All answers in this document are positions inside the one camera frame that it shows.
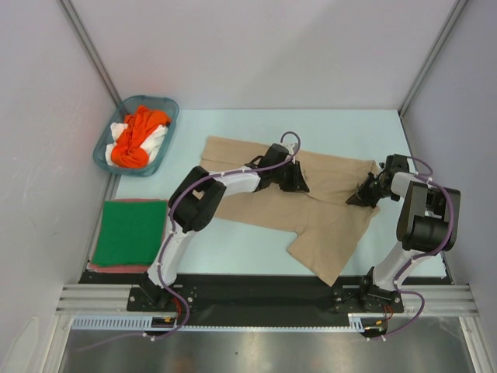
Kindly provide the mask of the beige t shirt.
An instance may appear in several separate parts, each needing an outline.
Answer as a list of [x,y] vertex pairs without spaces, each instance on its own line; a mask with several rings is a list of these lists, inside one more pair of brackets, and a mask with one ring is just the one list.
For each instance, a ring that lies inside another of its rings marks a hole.
[[299,151],[309,193],[283,192],[273,184],[256,193],[226,197],[216,217],[286,232],[297,238],[287,252],[327,285],[333,285],[379,211],[348,205],[347,199],[379,169],[359,160]]

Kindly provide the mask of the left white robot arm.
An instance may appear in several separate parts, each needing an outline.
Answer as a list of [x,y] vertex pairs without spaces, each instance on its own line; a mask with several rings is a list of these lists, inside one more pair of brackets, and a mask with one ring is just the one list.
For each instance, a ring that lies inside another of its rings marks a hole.
[[237,169],[209,172],[202,166],[189,171],[169,199],[166,234],[139,288],[145,302],[161,311],[170,305],[179,263],[193,236],[206,228],[225,197],[255,193],[276,184],[284,192],[307,193],[296,156],[301,143],[272,144],[265,155]]

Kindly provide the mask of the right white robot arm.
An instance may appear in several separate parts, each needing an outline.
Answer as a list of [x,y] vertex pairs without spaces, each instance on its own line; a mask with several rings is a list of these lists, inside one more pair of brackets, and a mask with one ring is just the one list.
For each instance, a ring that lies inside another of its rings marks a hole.
[[381,199],[403,201],[398,218],[398,243],[371,267],[352,296],[365,312],[381,312],[401,300],[400,287],[422,262],[453,248],[457,239],[461,192],[435,183],[433,171],[411,173],[406,155],[393,154],[369,173],[348,198],[348,205],[376,207]]

